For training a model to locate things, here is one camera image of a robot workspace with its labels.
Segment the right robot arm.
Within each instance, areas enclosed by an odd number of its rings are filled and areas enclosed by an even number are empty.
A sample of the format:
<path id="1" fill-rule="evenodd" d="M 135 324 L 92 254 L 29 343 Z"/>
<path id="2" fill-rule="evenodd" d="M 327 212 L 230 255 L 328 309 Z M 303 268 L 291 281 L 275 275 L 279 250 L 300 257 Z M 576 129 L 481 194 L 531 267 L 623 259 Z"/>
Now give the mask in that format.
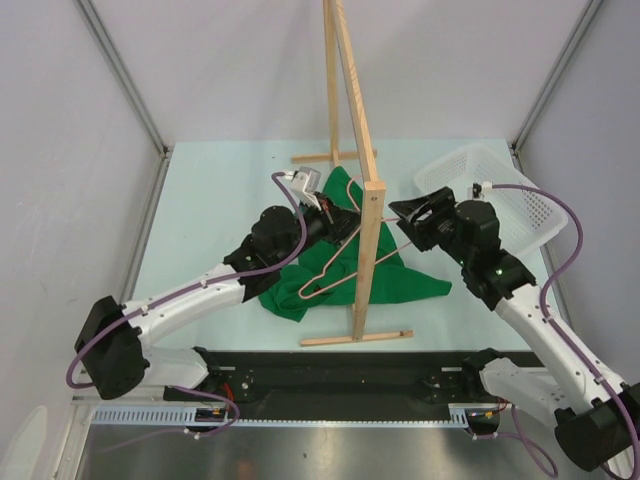
<path id="1" fill-rule="evenodd" d="M 630 478 L 639 476 L 639 387 L 605 365 L 553 313 L 548 284 L 501 245 L 494 207 L 481 199 L 483 186 L 459 202 L 444 187 L 390 209 L 398 226 L 421 252 L 439 247 L 461 268 L 467 289 L 511 326 L 552 377 L 551 382 L 485 349 L 467 362 L 463 393 L 473 401 L 498 397 L 552 429 L 577 467 L 602 469 L 623 453 L 632 454 Z"/>

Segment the green t shirt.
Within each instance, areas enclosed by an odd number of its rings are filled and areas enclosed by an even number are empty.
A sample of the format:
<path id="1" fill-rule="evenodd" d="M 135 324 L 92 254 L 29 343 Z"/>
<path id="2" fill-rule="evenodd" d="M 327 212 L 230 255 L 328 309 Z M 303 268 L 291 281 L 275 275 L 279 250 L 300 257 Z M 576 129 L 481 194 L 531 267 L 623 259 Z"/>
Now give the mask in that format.
<path id="1" fill-rule="evenodd" d="M 295 322 L 317 306 L 347 306 L 355 301 L 359 238 L 344 247 L 321 241 L 284 267 L 281 278 L 259 296 L 272 314 Z M 379 234 L 370 302 L 402 304 L 450 293 L 452 283 L 407 267 L 387 224 Z"/>

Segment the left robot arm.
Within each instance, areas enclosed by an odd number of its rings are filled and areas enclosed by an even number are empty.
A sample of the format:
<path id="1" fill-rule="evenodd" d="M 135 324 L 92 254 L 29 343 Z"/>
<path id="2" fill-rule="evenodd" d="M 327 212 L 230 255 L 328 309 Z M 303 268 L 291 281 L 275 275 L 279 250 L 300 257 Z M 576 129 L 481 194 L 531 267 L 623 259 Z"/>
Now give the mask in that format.
<path id="1" fill-rule="evenodd" d="M 199 278 L 141 301 L 97 300 L 75 342 L 76 361 L 103 400 L 140 386 L 178 386 L 210 399 L 220 390 L 221 376 L 206 350 L 165 349 L 158 342 L 201 317 L 265 293 L 289 262 L 320 242 L 342 243 L 359 224 L 359 213 L 326 195 L 316 207 L 269 207 L 240 246 Z"/>

